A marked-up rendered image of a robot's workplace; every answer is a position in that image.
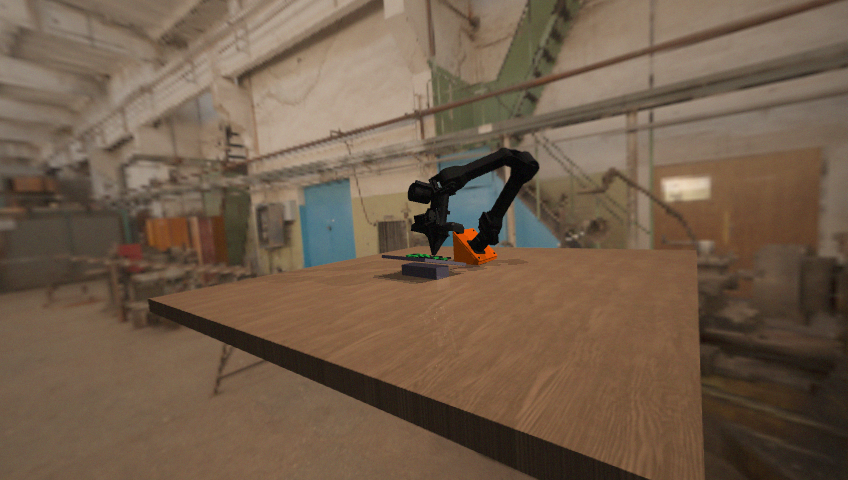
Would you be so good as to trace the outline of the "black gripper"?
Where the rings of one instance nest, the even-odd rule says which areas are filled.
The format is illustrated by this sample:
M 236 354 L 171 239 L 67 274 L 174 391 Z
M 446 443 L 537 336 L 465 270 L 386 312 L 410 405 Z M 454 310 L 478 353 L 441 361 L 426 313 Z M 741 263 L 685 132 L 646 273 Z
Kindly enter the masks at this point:
M 455 222 L 446 222 L 447 214 L 450 214 L 448 211 L 448 207 L 442 205 L 430 205 L 430 210 L 434 210 L 437 208 L 439 214 L 439 224 L 429 223 L 428 225 L 418 225 L 415 226 L 415 223 L 411 225 L 411 231 L 423 233 L 427 236 L 431 254 L 436 255 L 444 241 L 448 236 L 449 231 L 454 231 L 456 234 L 464 234 L 464 226 L 463 224 L 455 223 Z

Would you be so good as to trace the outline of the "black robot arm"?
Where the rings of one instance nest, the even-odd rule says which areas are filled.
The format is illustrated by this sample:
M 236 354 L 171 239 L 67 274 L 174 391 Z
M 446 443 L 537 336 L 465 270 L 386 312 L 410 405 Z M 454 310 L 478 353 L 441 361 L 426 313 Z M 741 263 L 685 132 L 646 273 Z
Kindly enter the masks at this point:
M 492 209 L 483 212 L 479 220 L 480 232 L 467 240 L 476 254 L 485 254 L 488 245 L 499 243 L 498 234 L 502 228 L 503 216 L 510 207 L 522 185 L 530 181 L 539 170 L 539 165 L 528 152 L 501 148 L 497 152 L 463 166 L 444 168 L 429 179 L 429 183 L 416 180 L 408 190 L 408 200 L 423 204 L 448 207 L 449 196 L 463 188 L 468 181 L 507 166 L 511 168 L 510 177 L 501 191 Z M 439 188 L 437 182 L 440 182 Z M 435 221 L 434 221 L 435 220 Z M 437 208 L 427 209 L 426 213 L 414 216 L 415 226 L 439 224 Z

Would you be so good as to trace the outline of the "grey switch panel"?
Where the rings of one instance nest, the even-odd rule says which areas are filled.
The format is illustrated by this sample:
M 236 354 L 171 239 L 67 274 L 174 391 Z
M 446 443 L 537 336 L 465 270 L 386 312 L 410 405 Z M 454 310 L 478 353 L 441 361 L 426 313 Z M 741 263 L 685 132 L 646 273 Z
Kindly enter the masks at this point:
M 406 257 L 382 255 L 382 258 L 466 266 L 463 262 L 448 261 L 451 257 L 443 258 L 443 256 L 427 254 L 409 254 Z M 449 266 L 413 262 L 402 265 L 402 275 L 438 280 L 449 277 Z

